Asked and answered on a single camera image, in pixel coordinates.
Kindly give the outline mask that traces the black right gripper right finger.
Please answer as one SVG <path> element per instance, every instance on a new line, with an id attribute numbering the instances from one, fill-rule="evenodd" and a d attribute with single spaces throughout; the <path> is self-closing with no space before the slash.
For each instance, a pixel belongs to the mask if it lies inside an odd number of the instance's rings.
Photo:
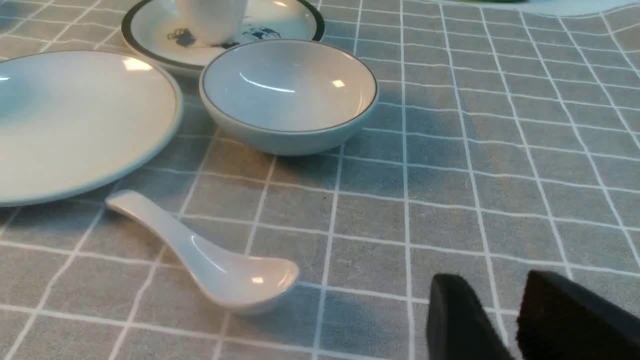
<path id="1" fill-rule="evenodd" d="M 526 276 L 516 341 L 524 360 L 637 360 L 637 316 L 568 278 Z"/>

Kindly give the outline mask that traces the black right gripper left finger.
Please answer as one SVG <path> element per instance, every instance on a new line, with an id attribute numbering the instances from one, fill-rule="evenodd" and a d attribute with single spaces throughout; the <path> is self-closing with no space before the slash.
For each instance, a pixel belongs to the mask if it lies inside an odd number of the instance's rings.
<path id="1" fill-rule="evenodd" d="M 460 275 L 437 273 L 426 319 L 430 360 L 512 360 L 473 287 Z"/>

